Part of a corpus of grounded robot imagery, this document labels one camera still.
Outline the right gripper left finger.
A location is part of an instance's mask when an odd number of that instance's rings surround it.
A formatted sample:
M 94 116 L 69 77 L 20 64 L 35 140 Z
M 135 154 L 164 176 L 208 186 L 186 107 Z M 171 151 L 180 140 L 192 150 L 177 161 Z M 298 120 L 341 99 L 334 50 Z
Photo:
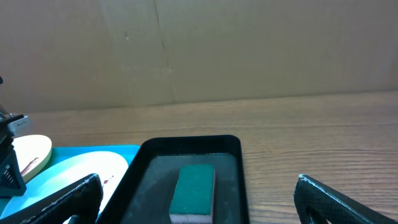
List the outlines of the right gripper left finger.
M 48 197 L 1 219 L 1 224 L 96 223 L 103 199 L 98 174 L 89 174 Z

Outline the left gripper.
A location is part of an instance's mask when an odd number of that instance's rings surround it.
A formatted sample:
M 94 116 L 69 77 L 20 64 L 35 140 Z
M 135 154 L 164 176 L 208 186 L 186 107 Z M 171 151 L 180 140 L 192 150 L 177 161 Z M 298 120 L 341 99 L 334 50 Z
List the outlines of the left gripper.
M 13 138 L 9 134 L 1 137 L 1 197 L 24 195 L 26 185 L 19 170 Z

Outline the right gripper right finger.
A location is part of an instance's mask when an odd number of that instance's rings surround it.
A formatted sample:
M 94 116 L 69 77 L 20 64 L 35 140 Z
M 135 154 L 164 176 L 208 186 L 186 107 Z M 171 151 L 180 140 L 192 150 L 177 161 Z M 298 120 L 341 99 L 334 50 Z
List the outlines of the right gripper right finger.
M 298 177 L 294 203 L 300 222 L 304 224 L 397 224 L 397 221 L 305 174 Z

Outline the light blue round plate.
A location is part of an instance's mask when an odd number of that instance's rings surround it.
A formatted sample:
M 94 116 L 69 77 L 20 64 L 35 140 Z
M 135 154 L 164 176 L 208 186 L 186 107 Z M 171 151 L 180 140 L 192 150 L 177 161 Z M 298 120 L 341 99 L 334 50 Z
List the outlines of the light blue round plate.
M 123 156 L 110 151 L 87 152 L 65 159 L 28 181 L 24 195 L 11 198 L 1 214 L 1 220 L 89 174 L 98 174 L 103 187 L 103 199 L 98 212 L 101 215 L 128 166 Z

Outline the green scrubbing sponge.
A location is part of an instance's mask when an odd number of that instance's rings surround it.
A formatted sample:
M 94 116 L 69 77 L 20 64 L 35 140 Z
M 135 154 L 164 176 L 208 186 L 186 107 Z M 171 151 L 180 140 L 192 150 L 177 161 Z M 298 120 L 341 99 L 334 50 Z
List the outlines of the green scrubbing sponge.
M 210 164 L 180 169 L 169 217 L 172 223 L 213 223 L 215 168 Z

